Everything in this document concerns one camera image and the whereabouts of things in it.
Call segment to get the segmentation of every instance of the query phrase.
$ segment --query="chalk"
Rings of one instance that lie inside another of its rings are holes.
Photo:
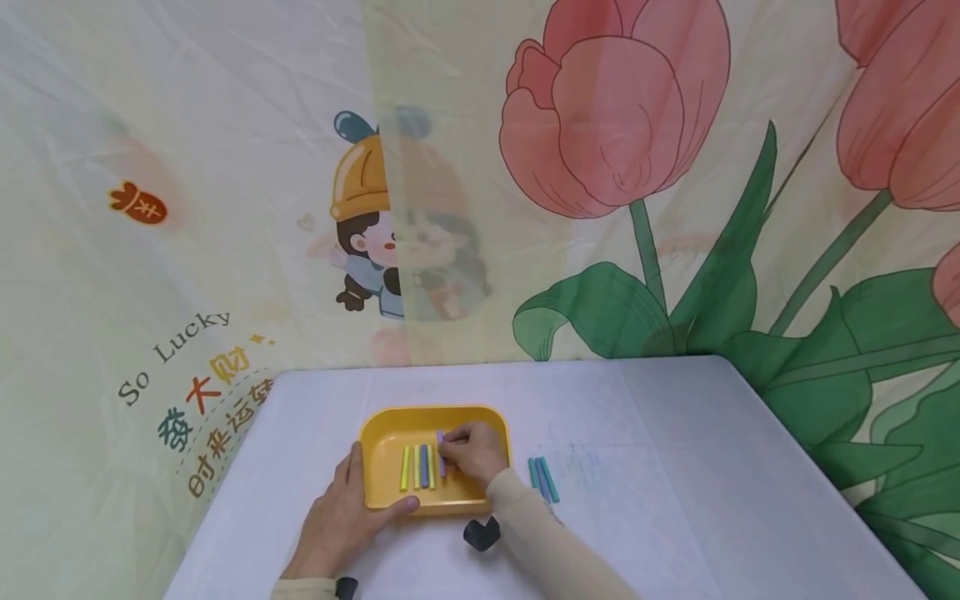
[[[403,467],[400,468],[400,491],[406,492],[410,483],[410,446],[403,447]]]
[[[537,459],[537,462],[543,467],[543,474],[546,475],[546,485],[550,488],[550,497],[553,499],[553,503],[556,504],[560,502],[560,495],[557,493],[557,488],[553,485],[553,476],[550,475],[550,467],[546,465],[546,459],[541,456]]]
[[[543,499],[546,500],[547,504],[552,504],[553,499],[550,496],[550,489],[548,488],[546,482],[546,474],[543,472],[543,463],[539,460],[535,460],[534,464],[537,465],[537,476],[540,478],[540,495],[543,496]]]
[[[420,445],[420,487],[424,490],[430,487],[430,453],[426,450],[426,444]]]
[[[427,472],[430,474],[430,489],[436,490],[437,489],[437,473],[436,473],[436,466],[434,465],[434,463],[437,462],[437,459],[433,457],[432,445],[427,447],[426,459],[427,459]]]
[[[420,450],[410,446],[410,452],[414,455],[414,490],[420,489]]]
[[[533,486],[534,490],[540,491],[540,478],[537,476],[537,463],[534,462],[534,459],[527,459],[527,467],[530,468],[530,485]]]
[[[446,463],[444,463],[444,457],[440,455],[440,444],[444,442],[444,432],[440,429],[437,430],[437,462],[440,463],[440,476],[446,477]]]

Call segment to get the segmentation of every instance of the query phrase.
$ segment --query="yellow tray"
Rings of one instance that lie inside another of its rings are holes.
[[[400,498],[415,495],[420,508],[414,516],[478,515],[491,509],[485,491],[456,468],[447,468],[441,477],[434,466],[436,490],[414,490],[410,461],[410,484],[400,491],[403,448],[428,444],[438,458],[437,430],[450,431],[471,421],[482,421],[500,434],[507,460],[510,461],[510,435],[507,422],[500,413],[486,406],[411,406],[388,408],[370,417],[360,430],[363,446],[364,484],[367,508],[385,509]]]

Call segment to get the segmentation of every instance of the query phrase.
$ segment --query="purple chalk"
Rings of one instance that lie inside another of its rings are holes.
[[[444,432],[440,429],[437,430],[437,462],[440,463],[440,476],[446,477],[446,465],[444,464],[444,457],[440,455],[440,444],[444,442]]]

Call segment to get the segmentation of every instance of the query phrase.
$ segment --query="beige sleeve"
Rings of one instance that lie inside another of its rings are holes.
[[[337,582],[332,579],[281,579],[270,600],[336,600]]]
[[[549,600],[639,600],[603,559],[569,532],[512,468],[493,478],[487,498],[503,541]]]

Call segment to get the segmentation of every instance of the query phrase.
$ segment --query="tulip petal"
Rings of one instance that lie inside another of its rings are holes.
[[[960,244],[947,252],[933,272],[933,297],[960,327]]]
[[[836,0],[840,45],[867,66],[902,20],[923,0]]]
[[[560,158],[560,120],[539,108],[530,90],[519,88],[503,105],[500,152],[527,197],[571,219],[602,217],[616,209],[590,196]]]
[[[520,73],[520,87],[526,87],[534,95],[534,102],[540,108],[553,108],[553,80],[560,66],[547,58],[537,48],[527,48],[523,53],[523,71]]]
[[[684,103],[655,48],[627,37],[575,45],[553,84],[564,164],[594,198],[624,205],[673,174]]]
[[[516,52],[514,53],[514,64],[510,67],[510,71],[507,72],[508,96],[520,87],[520,75],[523,73],[523,55],[525,55],[529,49],[537,50],[541,54],[543,53],[543,46],[534,39],[524,39],[520,42],[520,45],[517,46]]]
[[[730,33],[717,0],[650,0],[633,38],[670,62],[684,98],[684,133],[669,187],[686,173],[707,139],[730,78]]]
[[[890,191],[902,208],[960,210],[960,80],[903,142]]]
[[[890,185],[900,147],[960,75],[960,5],[925,0],[887,38],[844,107],[837,133],[840,168],[867,190]]]
[[[616,6],[620,9],[620,22],[623,23],[624,36],[634,30],[636,18],[647,2],[648,0],[616,0]]]
[[[546,17],[543,47],[560,64],[573,44],[600,36],[622,36],[620,10],[614,0],[557,0]]]

